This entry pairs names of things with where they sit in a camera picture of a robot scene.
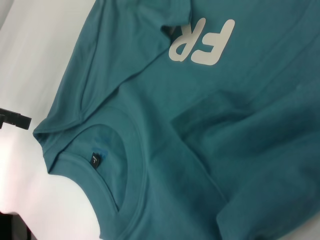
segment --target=teal cotton fabric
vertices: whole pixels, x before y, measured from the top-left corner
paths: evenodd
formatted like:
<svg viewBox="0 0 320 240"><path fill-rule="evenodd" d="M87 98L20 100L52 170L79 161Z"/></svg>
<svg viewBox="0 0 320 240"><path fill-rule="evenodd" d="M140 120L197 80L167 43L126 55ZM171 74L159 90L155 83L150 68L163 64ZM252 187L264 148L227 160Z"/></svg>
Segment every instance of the teal cotton fabric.
<svg viewBox="0 0 320 240"><path fill-rule="evenodd" d="M34 131L48 172L104 240L278 239L320 211L319 12L97 0Z"/></svg>

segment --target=size tag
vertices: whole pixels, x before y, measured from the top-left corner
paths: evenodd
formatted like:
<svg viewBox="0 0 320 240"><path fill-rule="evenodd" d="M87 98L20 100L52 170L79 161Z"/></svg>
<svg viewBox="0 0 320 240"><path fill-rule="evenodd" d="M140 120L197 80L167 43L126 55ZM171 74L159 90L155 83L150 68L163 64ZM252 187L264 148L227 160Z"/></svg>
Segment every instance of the size tag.
<svg viewBox="0 0 320 240"><path fill-rule="evenodd" d="M100 161L101 161L101 158L99 154L92 153L90 164L94 167L94 169L97 169L97 167L99 167Z"/></svg>

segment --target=black clip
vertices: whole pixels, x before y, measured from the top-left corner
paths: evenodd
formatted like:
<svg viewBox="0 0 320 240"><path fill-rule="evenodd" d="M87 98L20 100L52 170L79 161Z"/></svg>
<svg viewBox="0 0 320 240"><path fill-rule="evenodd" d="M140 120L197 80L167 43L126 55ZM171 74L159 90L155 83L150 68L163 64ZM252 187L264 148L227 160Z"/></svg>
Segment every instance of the black clip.
<svg viewBox="0 0 320 240"><path fill-rule="evenodd" d="M0 108L0 129L2 128L3 123L11 124L18 128L28 130L30 127L31 118Z"/></svg>

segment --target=white letter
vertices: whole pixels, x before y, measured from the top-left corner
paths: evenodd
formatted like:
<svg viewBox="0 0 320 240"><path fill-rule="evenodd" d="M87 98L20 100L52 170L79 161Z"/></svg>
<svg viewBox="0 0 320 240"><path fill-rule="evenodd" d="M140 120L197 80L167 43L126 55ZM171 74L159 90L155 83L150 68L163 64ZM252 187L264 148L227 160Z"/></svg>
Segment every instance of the white letter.
<svg viewBox="0 0 320 240"><path fill-rule="evenodd" d="M204 45L213 46L212 51L205 52L201 50L196 50L191 55L191 60L197 64L204 64L210 66L216 64L219 61L221 54L227 45L227 42L235 27L235 24L236 23L234 20L229 19L223 25L220 33L209 32L206 35L204 35L202 43Z"/></svg>
<svg viewBox="0 0 320 240"><path fill-rule="evenodd" d="M182 35L172 43L169 49L169 57L171 60L182 62L186 59L186 57L189 55L192 48L196 44L202 30L204 29L205 24L206 19L201 18L197 22L193 32L191 32L191 24L181 27ZM181 54L177 54L177 48L182 44L185 44L184 49Z"/></svg>

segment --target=black object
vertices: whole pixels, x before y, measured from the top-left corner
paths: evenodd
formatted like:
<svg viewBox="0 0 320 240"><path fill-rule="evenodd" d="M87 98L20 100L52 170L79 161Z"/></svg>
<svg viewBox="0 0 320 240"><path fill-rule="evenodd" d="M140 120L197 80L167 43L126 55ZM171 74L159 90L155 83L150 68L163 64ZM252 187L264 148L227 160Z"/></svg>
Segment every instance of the black object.
<svg viewBox="0 0 320 240"><path fill-rule="evenodd" d="M31 231L28 227L26 227L26 240L31 240Z"/></svg>
<svg viewBox="0 0 320 240"><path fill-rule="evenodd" d="M12 216L0 212L0 239L12 239Z"/></svg>
<svg viewBox="0 0 320 240"><path fill-rule="evenodd" d="M97 169L97 167L99 167L100 161L101 161L100 155L97 153L92 153L90 163L94 167L94 169Z"/></svg>
<svg viewBox="0 0 320 240"><path fill-rule="evenodd" d="M2 128L3 123L11 124L18 128L28 130L30 127L31 118L0 108L0 129Z"/></svg>

